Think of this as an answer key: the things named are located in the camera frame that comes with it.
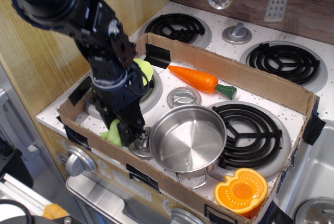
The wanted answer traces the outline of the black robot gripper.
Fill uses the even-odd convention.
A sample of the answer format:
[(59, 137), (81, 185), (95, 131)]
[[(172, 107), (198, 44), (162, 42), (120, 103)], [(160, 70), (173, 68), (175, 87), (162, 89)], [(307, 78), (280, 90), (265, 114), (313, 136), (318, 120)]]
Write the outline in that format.
[(129, 147), (144, 132), (145, 121), (140, 99), (145, 94), (145, 74), (136, 63), (123, 67), (116, 62), (90, 62), (96, 110), (107, 129), (115, 119), (124, 147)]

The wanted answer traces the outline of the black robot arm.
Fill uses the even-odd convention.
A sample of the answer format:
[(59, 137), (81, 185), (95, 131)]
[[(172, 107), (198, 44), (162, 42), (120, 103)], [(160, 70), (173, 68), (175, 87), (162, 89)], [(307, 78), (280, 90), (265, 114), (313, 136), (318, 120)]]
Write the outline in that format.
[(71, 37), (92, 70), (94, 103), (106, 126), (119, 119), (122, 143), (144, 140), (140, 99), (148, 78), (134, 62), (129, 41), (114, 10), (104, 0), (11, 0), (18, 15), (34, 27)]

